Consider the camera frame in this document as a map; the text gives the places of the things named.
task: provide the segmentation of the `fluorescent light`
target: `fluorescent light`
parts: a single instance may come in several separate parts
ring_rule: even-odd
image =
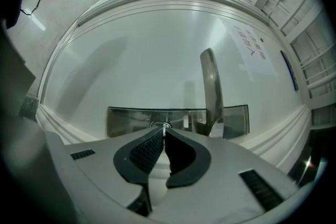
[[[29,10],[29,8],[26,8],[25,11],[26,11],[27,13],[31,13],[31,11]],[[36,25],[38,26],[38,28],[40,28],[42,31],[45,31],[45,30],[46,30],[46,27],[45,27],[43,24],[41,24],[41,22],[35,17],[34,14],[32,14],[31,17],[30,17],[30,16],[28,16],[28,17],[29,17],[29,18],[33,21],[33,23],[36,24]]]

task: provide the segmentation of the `dark curved edge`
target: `dark curved edge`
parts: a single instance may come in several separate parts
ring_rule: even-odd
[[[211,154],[208,149],[172,129],[166,129],[165,151],[172,171],[167,188],[190,186],[210,167]]]
[[[288,71],[290,73],[290,77],[291,77],[292,82],[293,82],[294,90],[298,91],[299,90],[299,86],[298,86],[298,82],[297,82],[296,77],[295,77],[295,73],[293,71],[293,67],[290,64],[290,61],[288,60],[287,55],[282,50],[280,52],[281,52],[282,57],[285,60],[286,66],[287,66]]]
[[[141,165],[136,161],[136,159],[131,157],[134,151],[143,151],[146,149],[143,145],[146,143],[151,143],[153,139],[157,140],[161,137],[161,144],[159,146],[151,147],[154,150],[154,156],[151,159],[150,167],[147,169],[141,169]],[[148,189],[148,175],[153,169],[155,163],[157,162],[160,154],[163,151],[163,135],[162,128],[158,127],[150,132],[146,133],[144,136],[137,138],[128,144],[122,146],[115,153],[113,157],[113,164],[119,174],[129,183],[141,185],[143,190],[141,191],[139,197],[131,203],[128,208],[134,212],[137,212],[143,216],[147,216],[151,211],[151,202],[149,199],[149,189]]]

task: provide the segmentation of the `black vent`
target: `black vent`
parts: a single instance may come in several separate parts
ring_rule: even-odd
[[[242,172],[239,175],[266,211],[277,207],[284,201],[276,191],[257,174],[256,171],[249,170]]]
[[[87,156],[90,156],[94,153],[95,152],[93,150],[84,150],[84,151],[80,151],[80,152],[71,153],[70,155],[74,160],[77,160],[77,159],[81,159],[81,158],[85,158]]]

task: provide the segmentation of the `paper sign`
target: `paper sign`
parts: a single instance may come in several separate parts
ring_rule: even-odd
[[[272,76],[278,75],[264,45],[252,27],[239,22],[231,23],[228,21],[225,21],[225,26],[231,33],[232,39],[249,71]]]

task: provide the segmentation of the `black mesh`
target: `black mesh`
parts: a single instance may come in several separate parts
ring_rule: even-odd
[[[132,149],[131,162],[141,171],[149,174],[163,151],[163,131]]]
[[[70,155],[74,160],[77,160],[77,159],[81,159],[81,158],[90,156],[94,153],[95,152],[93,150],[84,150],[84,151],[80,151],[80,152],[71,153]]]

